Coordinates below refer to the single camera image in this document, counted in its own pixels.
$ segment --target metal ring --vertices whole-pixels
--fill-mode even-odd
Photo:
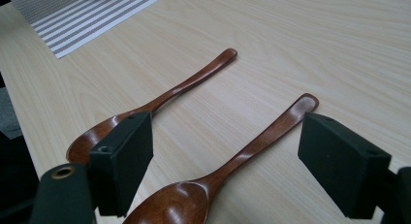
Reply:
[[[63,167],[58,169],[57,171],[55,171],[51,177],[54,179],[62,179],[68,176],[71,176],[74,172],[75,172],[76,168],[73,166],[67,166],[67,167]]]

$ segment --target striped placemat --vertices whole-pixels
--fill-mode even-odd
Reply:
[[[57,58],[157,0],[12,0]]]

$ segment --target wooden table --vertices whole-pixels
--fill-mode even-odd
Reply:
[[[411,165],[411,0],[160,0],[62,59],[11,4],[0,8],[0,71],[39,176],[85,130],[225,48],[237,61],[153,119],[155,156],[132,208],[218,168],[304,92],[392,154],[392,171]],[[297,156],[300,130],[231,177],[207,223],[379,223],[380,210],[343,216]]]

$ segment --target gray fabric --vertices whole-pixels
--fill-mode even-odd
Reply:
[[[9,139],[14,139],[22,135],[6,87],[0,88],[0,131]]]
[[[79,0],[12,0],[15,7],[33,23]]]

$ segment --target wooden spoon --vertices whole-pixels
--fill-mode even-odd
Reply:
[[[124,223],[205,223],[211,203],[222,183],[240,166],[302,121],[305,112],[314,111],[317,98],[303,94],[263,133],[221,168],[195,180],[168,185],[143,201]]]
[[[167,101],[174,96],[181,94],[191,88],[197,86],[208,78],[212,77],[217,72],[221,71],[225,66],[230,64],[237,57],[237,52],[233,48],[227,48],[220,55],[218,55],[212,62],[206,65],[201,71],[197,72],[194,76],[183,81],[179,85],[173,87],[166,93],[155,98],[151,102],[144,106],[141,106],[135,110],[124,112],[115,116],[112,116],[93,128],[87,130],[85,133],[75,139],[67,150],[66,158],[72,163],[87,164],[89,160],[88,152],[96,145],[106,134],[111,131],[121,120],[128,115],[136,112],[150,111],[154,114],[160,109]]]

